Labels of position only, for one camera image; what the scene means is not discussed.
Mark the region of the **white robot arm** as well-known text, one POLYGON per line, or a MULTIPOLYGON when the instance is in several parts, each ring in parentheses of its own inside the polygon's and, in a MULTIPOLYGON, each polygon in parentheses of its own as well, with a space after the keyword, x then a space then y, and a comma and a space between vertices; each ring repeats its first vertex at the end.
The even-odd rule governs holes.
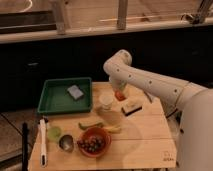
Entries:
POLYGON ((176 171, 213 171, 213 88, 131 66, 124 49, 103 65, 114 91, 127 84, 158 97, 182 112, 176 171))

